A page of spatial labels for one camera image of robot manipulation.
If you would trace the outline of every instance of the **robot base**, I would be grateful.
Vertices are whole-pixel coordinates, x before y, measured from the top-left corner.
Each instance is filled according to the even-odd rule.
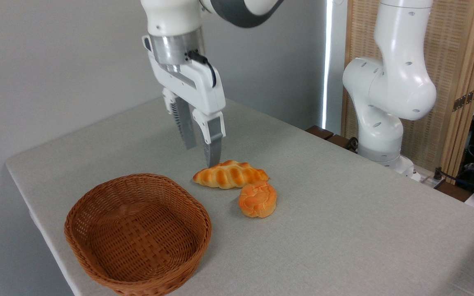
[[[420,174],[416,173],[414,170],[414,164],[407,157],[400,155],[391,161],[375,161],[375,163],[388,167],[395,172],[412,178],[413,180],[420,181]]]

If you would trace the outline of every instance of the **wicker basket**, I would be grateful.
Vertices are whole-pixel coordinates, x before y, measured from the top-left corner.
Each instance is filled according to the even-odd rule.
[[[211,221],[169,178],[134,174],[87,192],[67,216],[65,237],[98,283],[120,295],[163,295],[192,276]]]

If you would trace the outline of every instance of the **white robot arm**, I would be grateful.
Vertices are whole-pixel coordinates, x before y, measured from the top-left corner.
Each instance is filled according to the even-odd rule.
[[[431,6],[432,0],[381,0],[374,40],[383,60],[356,58],[343,76],[358,117],[358,153],[409,177],[414,166],[400,155],[399,118],[420,119],[435,104],[423,56]]]
[[[196,146],[189,105],[199,125],[207,166],[220,161],[226,136],[221,110],[226,101],[218,71],[204,54],[201,15],[206,11],[243,28],[266,21],[283,0],[141,0],[147,14],[143,42],[153,72],[164,86],[167,111],[181,137]]]

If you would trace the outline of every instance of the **bread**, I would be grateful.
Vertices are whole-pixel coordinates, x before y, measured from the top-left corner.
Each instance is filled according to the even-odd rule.
[[[248,217],[268,217],[275,210],[277,192],[265,180],[248,184],[241,190],[239,208]]]
[[[259,180],[269,179],[264,170],[254,169],[247,162],[238,163],[233,160],[201,170],[193,176],[195,183],[222,189],[244,187]]]

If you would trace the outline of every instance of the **gray tablecloth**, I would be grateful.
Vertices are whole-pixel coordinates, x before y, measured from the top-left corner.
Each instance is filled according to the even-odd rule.
[[[66,214],[94,186],[149,172],[188,190],[213,224],[198,270],[173,296],[474,295],[474,208],[232,101],[224,116],[222,161],[264,169],[278,191],[266,219],[240,212],[239,189],[192,182],[202,146],[184,148],[161,100],[8,160],[74,294],[115,295],[79,266]]]

